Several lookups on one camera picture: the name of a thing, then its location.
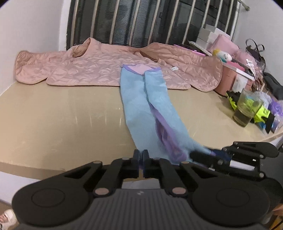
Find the pink blue purple garment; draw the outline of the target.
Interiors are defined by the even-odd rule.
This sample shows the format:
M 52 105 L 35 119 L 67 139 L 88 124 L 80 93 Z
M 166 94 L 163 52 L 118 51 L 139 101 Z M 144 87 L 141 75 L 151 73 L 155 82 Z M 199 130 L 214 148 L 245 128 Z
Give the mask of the pink blue purple garment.
M 172 164 L 191 161 L 192 152 L 211 154 L 189 136 L 170 101 L 160 68 L 123 65 L 120 94 L 126 124 L 138 150 L 147 150 L 151 158 L 164 158 Z

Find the neon yellow black gloves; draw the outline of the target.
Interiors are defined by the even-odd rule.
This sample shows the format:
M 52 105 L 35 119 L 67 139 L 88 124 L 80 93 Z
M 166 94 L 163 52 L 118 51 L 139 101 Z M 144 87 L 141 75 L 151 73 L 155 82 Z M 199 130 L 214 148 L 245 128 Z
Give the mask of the neon yellow black gloves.
M 248 123 L 263 122 L 266 126 L 273 124 L 274 115 L 264 107 L 262 99 L 251 91 L 243 90 L 241 93 L 227 91 L 227 98 L 234 109 L 232 119 L 242 127 Z

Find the glass cup with tea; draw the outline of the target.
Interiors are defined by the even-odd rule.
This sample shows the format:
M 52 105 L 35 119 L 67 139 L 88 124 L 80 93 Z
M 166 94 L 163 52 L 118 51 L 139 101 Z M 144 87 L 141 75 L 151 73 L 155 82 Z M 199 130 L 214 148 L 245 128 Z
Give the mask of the glass cup with tea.
M 246 127 L 262 105 L 263 101 L 258 95 L 252 91 L 243 89 L 237 101 L 232 119 L 238 125 Z

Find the pink storage box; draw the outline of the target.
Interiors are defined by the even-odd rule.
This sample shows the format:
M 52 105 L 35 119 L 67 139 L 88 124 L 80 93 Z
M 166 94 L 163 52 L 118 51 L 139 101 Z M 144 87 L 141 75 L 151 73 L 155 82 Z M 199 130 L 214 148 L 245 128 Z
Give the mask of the pink storage box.
M 241 92 L 243 88 L 250 90 L 254 81 L 254 77 L 238 63 L 223 62 L 222 79 L 214 91 L 226 96 L 227 91 Z

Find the plush toy yellow white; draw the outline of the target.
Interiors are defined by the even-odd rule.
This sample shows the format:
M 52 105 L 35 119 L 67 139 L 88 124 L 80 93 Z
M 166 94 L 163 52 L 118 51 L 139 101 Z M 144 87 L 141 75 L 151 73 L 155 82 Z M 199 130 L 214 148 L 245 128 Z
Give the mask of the plush toy yellow white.
M 214 49 L 212 55 L 220 58 L 224 63 L 232 61 L 232 56 L 229 53 L 224 52 L 220 49 Z

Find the pink quilted jacket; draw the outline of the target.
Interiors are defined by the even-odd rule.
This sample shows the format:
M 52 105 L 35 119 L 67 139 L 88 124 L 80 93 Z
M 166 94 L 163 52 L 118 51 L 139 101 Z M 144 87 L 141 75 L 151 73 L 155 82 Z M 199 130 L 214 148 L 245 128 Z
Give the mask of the pink quilted jacket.
M 52 86 L 119 86 L 124 65 L 160 68 L 167 88 L 202 92 L 214 90 L 223 73 L 222 61 L 173 45 L 151 43 L 143 48 L 104 44 L 88 38 L 67 51 L 21 51 L 14 64 L 16 80 L 24 84 L 45 81 Z

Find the black handbag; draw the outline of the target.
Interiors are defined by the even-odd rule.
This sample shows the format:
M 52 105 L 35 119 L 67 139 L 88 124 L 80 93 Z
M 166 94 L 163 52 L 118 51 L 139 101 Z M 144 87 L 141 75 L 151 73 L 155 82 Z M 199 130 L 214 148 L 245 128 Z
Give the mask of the black handbag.
M 248 42 L 252 41 L 254 43 L 255 48 L 252 48 L 252 45 L 248 45 Z M 252 55 L 260 63 L 266 64 L 264 57 L 262 57 L 261 52 L 265 50 L 264 45 L 258 45 L 253 39 L 246 40 L 246 50 Z

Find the pink pouch bag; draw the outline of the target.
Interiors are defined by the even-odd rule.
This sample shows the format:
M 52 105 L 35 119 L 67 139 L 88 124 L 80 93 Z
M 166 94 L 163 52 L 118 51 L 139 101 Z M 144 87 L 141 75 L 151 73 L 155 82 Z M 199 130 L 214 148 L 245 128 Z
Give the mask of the pink pouch bag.
M 215 49 L 219 49 L 221 51 L 229 53 L 230 55 L 233 55 L 239 50 L 239 47 L 234 44 L 229 38 L 220 34 L 211 46 L 212 51 L 214 51 Z

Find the stack of white boxes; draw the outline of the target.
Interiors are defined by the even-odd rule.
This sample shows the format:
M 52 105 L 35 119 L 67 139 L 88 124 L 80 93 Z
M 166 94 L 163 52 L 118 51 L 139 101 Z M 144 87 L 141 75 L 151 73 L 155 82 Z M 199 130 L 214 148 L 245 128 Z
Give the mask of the stack of white boxes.
M 230 35 L 226 34 L 224 31 L 212 25 L 206 25 L 205 28 L 201 28 L 197 36 L 196 44 L 200 47 L 207 49 L 211 46 L 217 39 L 218 35 L 224 35 L 230 39 Z

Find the pink white shoe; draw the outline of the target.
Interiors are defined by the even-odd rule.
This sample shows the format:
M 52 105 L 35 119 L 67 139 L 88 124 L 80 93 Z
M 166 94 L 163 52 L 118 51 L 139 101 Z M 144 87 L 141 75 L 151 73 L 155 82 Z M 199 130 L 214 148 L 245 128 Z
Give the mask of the pink white shoe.
M 12 209 L 8 209 L 1 214 L 0 217 L 0 230 L 7 230 L 14 226 L 17 222 L 16 215 Z

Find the steel window guard bars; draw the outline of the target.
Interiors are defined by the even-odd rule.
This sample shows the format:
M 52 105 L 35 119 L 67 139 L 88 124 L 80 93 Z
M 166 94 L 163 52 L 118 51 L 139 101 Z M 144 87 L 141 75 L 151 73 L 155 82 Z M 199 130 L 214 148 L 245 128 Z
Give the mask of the steel window guard bars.
M 188 45 L 208 26 L 234 35 L 243 1 L 71 1 L 66 49 L 87 38 L 145 47 L 153 42 Z

